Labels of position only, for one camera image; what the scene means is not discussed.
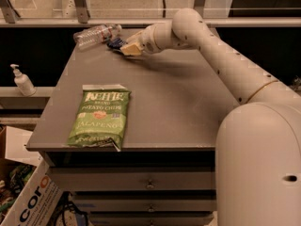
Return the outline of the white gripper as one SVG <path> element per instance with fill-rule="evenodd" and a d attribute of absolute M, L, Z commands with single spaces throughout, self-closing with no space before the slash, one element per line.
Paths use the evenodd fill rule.
<path fill-rule="evenodd" d="M 142 51 L 149 54 L 155 53 L 157 46 L 154 41 L 154 28 L 154 25 L 150 25 L 127 38 L 128 44 L 121 46 L 120 51 L 125 56 L 141 56 Z"/>

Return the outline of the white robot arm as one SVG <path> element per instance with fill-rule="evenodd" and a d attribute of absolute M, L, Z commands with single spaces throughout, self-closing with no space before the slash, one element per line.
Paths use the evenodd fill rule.
<path fill-rule="evenodd" d="M 126 56 L 198 50 L 238 101 L 215 143 L 218 226 L 301 226 L 301 96 L 219 39 L 191 8 L 127 39 Z"/>

